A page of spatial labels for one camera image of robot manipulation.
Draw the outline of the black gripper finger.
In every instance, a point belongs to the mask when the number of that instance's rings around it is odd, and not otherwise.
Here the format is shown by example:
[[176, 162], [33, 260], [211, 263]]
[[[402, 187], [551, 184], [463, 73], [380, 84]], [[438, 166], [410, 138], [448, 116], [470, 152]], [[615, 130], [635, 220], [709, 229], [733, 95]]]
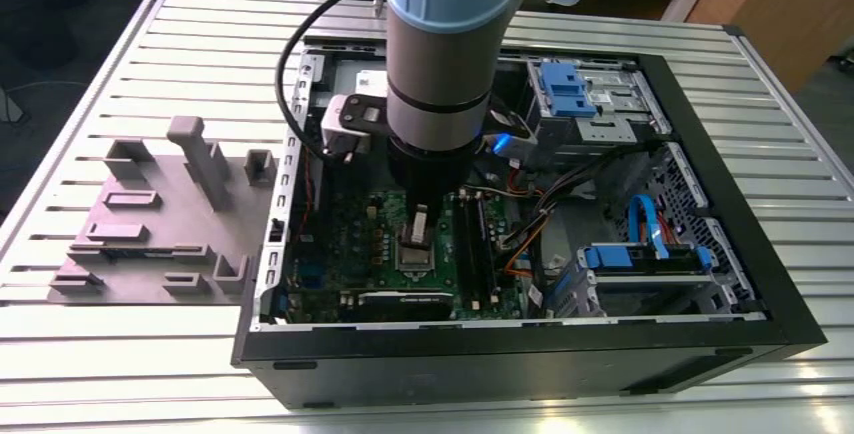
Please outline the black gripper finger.
[[434, 242], [434, 227], [430, 224], [428, 207], [418, 204], [415, 214], [407, 219], [398, 240], [410, 249], [430, 250]]

